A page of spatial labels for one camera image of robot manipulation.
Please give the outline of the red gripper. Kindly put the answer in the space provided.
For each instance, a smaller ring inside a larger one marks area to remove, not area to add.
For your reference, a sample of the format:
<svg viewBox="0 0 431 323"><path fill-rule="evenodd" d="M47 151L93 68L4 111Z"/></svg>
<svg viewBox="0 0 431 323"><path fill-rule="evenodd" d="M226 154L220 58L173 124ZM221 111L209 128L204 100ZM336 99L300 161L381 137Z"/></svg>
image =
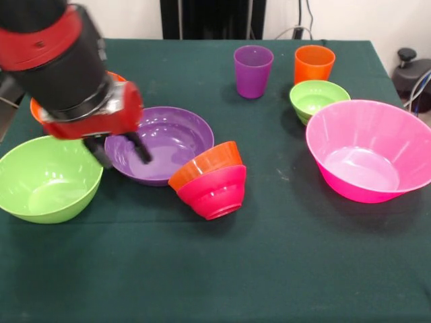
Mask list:
<svg viewBox="0 0 431 323"><path fill-rule="evenodd" d="M152 161L152 156L135 132L142 116L143 100L137 86L130 81L116 82L107 103L95 113L71 122L45 121L43 128L58 139L87 137L83 139L83 144L103 168L111 168L112 162L103 148L102 138L90 136L126 133L126 138L132 142L138 157L144 164L148 164Z"/></svg>

